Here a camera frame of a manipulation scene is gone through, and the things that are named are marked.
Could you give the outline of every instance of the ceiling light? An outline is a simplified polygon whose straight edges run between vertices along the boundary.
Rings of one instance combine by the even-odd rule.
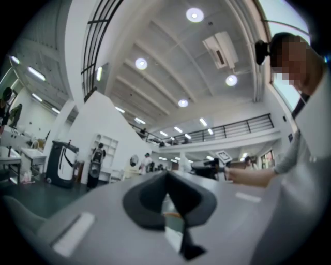
[[[235,75],[230,75],[227,77],[225,82],[228,86],[234,86],[238,82],[238,78]]]
[[[36,100],[42,102],[42,99],[41,99],[40,97],[38,97],[35,93],[32,93],[32,96],[33,96]]]
[[[134,118],[134,120],[138,123],[146,124],[143,120],[141,120],[139,118]]]
[[[60,114],[60,111],[58,109],[52,108],[52,111],[56,112],[57,114]]]
[[[199,8],[190,8],[186,11],[186,17],[189,21],[197,23],[204,19],[204,14]]]
[[[98,71],[97,71],[97,80],[100,81],[101,80],[101,74],[102,74],[102,67],[100,66],[98,68]]]
[[[200,118],[200,122],[201,122],[204,126],[207,126],[207,123],[206,123],[206,121],[205,121],[203,118]]]
[[[188,106],[188,101],[186,99],[181,99],[180,101],[178,101],[178,105],[182,108],[185,108]]]
[[[147,68],[147,61],[144,58],[137,59],[136,68],[138,68],[139,70],[145,70]]]
[[[15,56],[10,57],[15,63],[20,64],[20,60],[17,59]]]
[[[35,75],[42,81],[46,80],[45,76],[43,74],[41,74],[40,72],[38,72],[36,69],[33,69],[32,67],[28,67],[28,69],[29,69],[30,73],[32,73],[33,75]]]
[[[125,111],[123,109],[120,109],[119,107],[115,107],[116,110],[118,110],[121,113],[125,113]]]
[[[181,129],[179,129],[178,127],[175,127],[175,130],[179,133],[182,133],[183,131]]]

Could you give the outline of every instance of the air conditioner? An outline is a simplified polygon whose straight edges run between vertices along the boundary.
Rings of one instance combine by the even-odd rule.
[[[227,32],[219,32],[214,36],[202,41],[210,53],[217,69],[228,66],[230,69],[235,67],[238,56]]]

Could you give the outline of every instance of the column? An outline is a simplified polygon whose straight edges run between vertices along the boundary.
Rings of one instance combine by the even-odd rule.
[[[56,117],[55,122],[52,125],[50,134],[47,137],[46,145],[43,149],[44,155],[46,155],[46,162],[45,167],[43,169],[44,172],[46,172],[47,169],[47,163],[48,158],[51,153],[51,149],[53,146],[53,141],[56,139],[61,132],[62,127],[64,126],[64,123],[66,122],[68,116],[70,115],[72,109],[75,107],[75,103],[73,100],[69,99],[64,106],[62,107],[60,114]]]

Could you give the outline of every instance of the white ceiling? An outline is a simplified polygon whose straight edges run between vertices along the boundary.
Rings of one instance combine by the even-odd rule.
[[[204,12],[202,22],[192,23],[186,18],[191,7]],[[232,71],[228,67],[218,70],[202,43],[223,31],[228,32],[239,58],[235,71],[246,72],[237,75],[238,83],[233,87],[225,83]],[[147,60],[146,70],[135,67],[138,58]],[[180,99],[194,105],[233,92],[252,100],[248,48],[234,14],[221,0],[167,1],[135,41],[110,89],[114,104],[129,113],[125,115],[128,122],[136,124],[133,119],[138,117],[147,123],[147,128],[177,111]],[[187,121],[183,126],[185,131],[198,130],[199,119]]]

